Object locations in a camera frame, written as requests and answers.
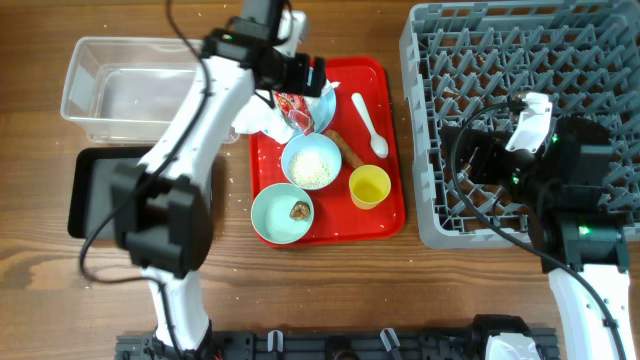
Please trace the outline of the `red snack wrapper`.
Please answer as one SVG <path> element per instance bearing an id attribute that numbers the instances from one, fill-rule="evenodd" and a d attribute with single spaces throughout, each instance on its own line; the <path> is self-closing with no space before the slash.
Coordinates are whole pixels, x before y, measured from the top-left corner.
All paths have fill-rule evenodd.
<path id="1" fill-rule="evenodd" d="M 315 122 L 303 96 L 275 92 L 274 98 L 281 113 L 294 129 L 300 130 L 304 135 L 314 131 Z"/>

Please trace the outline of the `light blue plate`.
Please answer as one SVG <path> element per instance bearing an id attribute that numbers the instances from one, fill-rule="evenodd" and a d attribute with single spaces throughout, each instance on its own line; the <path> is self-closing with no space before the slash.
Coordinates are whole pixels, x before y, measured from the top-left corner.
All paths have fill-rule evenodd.
<path id="1" fill-rule="evenodd" d="M 340 85 L 340 83 L 327 80 L 322 88 L 320 97 L 304 98 L 314 120 L 314 131 L 316 133 L 322 133 L 334 118 L 337 108 L 336 85 Z"/>

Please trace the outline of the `light blue bowl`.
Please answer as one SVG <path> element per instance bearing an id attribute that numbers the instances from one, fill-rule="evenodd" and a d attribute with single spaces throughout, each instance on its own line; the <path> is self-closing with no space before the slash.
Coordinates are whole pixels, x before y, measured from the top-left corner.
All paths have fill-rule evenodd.
<path id="1" fill-rule="evenodd" d="M 280 167 L 290 183 L 304 190 L 320 190 L 338 177 L 342 155 L 334 141 L 325 135 L 300 135 L 285 146 Z"/>

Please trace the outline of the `white rice pile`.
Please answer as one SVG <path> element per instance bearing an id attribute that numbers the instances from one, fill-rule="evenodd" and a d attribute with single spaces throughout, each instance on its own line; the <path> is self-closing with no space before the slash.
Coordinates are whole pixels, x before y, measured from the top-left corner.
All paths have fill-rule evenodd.
<path id="1" fill-rule="evenodd" d="M 288 166 L 289 178 L 295 185 L 317 190 L 327 186 L 333 179 L 331 165 L 316 151 L 303 150 L 291 158 Z"/>

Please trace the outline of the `yellow plastic cup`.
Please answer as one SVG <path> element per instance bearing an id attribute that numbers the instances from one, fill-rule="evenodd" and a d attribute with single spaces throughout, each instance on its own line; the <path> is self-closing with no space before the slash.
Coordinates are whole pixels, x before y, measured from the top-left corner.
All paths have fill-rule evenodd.
<path id="1" fill-rule="evenodd" d="M 375 165 L 362 165 L 349 177 L 349 191 L 354 205 L 363 210 L 376 207 L 391 192 L 391 179 L 387 172 Z"/>

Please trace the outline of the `green bowl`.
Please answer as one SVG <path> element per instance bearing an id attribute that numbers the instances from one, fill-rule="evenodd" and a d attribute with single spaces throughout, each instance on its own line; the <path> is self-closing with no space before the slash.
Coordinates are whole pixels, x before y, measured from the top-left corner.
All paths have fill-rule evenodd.
<path id="1" fill-rule="evenodd" d="M 296 221 L 289 213 L 297 201 L 311 206 L 311 216 Z M 314 205 L 310 196 L 290 183 L 267 186 L 254 199 L 251 207 L 251 222 L 256 233 L 265 241 L 275 245 L 288 245 L 300 240 L 314 221 Z"/>

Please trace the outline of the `brown food lump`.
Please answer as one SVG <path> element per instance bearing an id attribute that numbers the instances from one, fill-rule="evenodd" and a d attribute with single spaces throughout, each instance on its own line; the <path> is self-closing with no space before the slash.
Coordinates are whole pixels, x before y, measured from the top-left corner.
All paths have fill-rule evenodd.
<path id="1" fill-rule="evenodd" d="M 291 219 L 296 220 L 296 221 L 301 221 L 301 220 L 306 220 L 311 216 L 312 210 L 311 210 L 311 206 L 304 201 L 297 201 L 290 213 L 289 216 Z"/>

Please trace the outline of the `white napkin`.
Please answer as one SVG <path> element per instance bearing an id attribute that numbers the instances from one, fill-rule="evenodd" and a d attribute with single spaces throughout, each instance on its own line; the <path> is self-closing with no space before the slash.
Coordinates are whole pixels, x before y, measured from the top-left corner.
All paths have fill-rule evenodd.
<path id="1" fill-rule="evenodd" d="M 302 134 L 286 123 L 278 106 L 271 108 L 257 94 L 241 109 L 232 127 L 238 134 L 262 132 L 279 144 L 286 144 L 291 138 Z"/>

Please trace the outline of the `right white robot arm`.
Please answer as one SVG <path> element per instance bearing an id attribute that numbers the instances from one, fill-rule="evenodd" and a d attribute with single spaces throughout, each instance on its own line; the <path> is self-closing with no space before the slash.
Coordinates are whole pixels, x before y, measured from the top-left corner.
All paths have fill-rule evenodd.
<path id="1" fill-rule="evenodd" d="M 600 203 L 614 154 L 609 130 L 581 116 L 555 118 L 546 94 L 523 92 L 480 110 L 508 110 L 512 132 L 472 129 L 474 117 L 445 125 L 440 136 L 453 187 L 464 165 L 479 185 L 502 187 L 528 208 L 524 243 L 485 216 L 468 195 L 466 208 L 489 229 L 537 256 L 561 315 L 572 359 L 633 359 L 628 310 L 630 255 L 623 224 Z"/>

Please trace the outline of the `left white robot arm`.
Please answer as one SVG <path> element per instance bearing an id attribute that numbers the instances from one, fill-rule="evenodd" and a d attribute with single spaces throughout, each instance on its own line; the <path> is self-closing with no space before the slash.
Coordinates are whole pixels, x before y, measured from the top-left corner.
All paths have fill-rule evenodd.
<path id="1" fill-rule="evenodd" d="M 213 163 L 258 91 L 320 95 L 326 62 L 297 49 L 307 31 L 306 15 L 287 1 L 246 2 L 194 51 L 199 71 L 161 139 L 136 165 L 114 169 L 104 223 L 149 285 L 157 315 L 151 333 L 118 338 L 117 358 L 215 357 L 199 273 L 213 238 L 205 194 Z"/>

